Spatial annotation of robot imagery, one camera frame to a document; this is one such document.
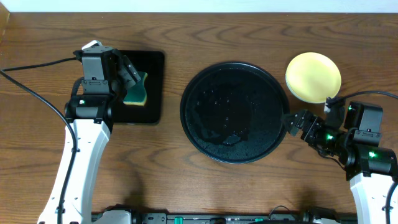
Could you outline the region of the green yellow sponge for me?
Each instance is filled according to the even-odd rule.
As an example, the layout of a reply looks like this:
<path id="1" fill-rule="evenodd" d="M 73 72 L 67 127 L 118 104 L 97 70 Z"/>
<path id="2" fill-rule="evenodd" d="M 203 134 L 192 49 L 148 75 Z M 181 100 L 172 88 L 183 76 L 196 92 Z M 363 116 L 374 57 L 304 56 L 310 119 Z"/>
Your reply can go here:
<path id="1" fill-rule="evenodd" d="M 138 72 L 138 74 L 141 77 L 141 80 L 128 89 L 127 94 L 123 99 L 123 103 L 125 105 L 144 106 L 146 104 L 147 91 L 145 88 L 145 82 L 148 74 L 146 72 Z"/>

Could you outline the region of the yellow plate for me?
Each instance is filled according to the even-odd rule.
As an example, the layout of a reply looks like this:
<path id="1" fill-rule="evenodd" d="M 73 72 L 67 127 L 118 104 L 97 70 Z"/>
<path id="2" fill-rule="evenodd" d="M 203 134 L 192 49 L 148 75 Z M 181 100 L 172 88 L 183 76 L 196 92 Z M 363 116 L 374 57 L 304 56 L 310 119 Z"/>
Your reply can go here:
<path id="1" fill-rule="evenodd" d="M 313 104 L 325 103 L 334 98 L 341 88 L 341 73 L 328 57 L 305 52 L 288 64 L 285 76 L 298 96 Z"/>

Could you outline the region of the mint plate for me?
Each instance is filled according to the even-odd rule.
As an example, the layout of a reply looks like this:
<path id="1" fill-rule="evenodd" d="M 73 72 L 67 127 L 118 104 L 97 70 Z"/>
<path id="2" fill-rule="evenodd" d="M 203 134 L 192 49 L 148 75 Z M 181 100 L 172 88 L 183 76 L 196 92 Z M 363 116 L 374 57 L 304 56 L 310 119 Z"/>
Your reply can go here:
<path id="1" fill-rule="evenodd" d="M 311 103 L 311 102 L 307 101 L 306 99 L 301 98 L 300 96 L 298 96 L 298 95 L 296 94 L 296 92 L 293 91 L 292 87 L 291 87 L 290 84 L 289 84 L 289 81 L 288 81 L 287 76 L 285 76 L 285 82 L 286 82 L 286 85 L 287 85 L 287 88 L 289 89 L 289 91 L 290 91 L 296 98 L 298 98 L 299 100 L 301 100 L 301 101 L 303 101 L 303 102 Z"/>

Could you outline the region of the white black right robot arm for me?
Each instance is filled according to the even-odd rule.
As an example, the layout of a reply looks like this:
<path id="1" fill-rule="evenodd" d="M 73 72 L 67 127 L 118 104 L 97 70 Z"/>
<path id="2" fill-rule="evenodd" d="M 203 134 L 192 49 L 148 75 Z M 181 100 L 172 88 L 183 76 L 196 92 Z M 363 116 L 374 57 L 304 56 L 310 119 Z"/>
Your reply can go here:
<path id="1" fill-rule="evenodd" d="M 296 135 L 325 159 L 345 171 L 354 197 L 358 223 L 397 223 L 397 156 L 380 147 L 383 109 L 352 101 L 325 104 L 326 118 L 309 110 L 282 116 Z"/>

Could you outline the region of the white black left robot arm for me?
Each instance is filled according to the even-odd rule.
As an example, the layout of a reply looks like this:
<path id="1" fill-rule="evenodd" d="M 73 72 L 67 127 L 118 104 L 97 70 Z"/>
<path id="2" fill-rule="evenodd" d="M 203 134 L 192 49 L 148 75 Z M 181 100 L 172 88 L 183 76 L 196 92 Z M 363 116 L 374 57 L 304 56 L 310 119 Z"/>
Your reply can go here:
<path id="1" fill-rule="evenodd" d="M 110 139 L 114 113 L 130 87 L 141 77 L 118 49 L 91 41 L 75 52 L 83 65 L 79 81 L 65 106 L 65 145 L 50 198 L 39 223 L 91 223 L 98 167 Z"/>

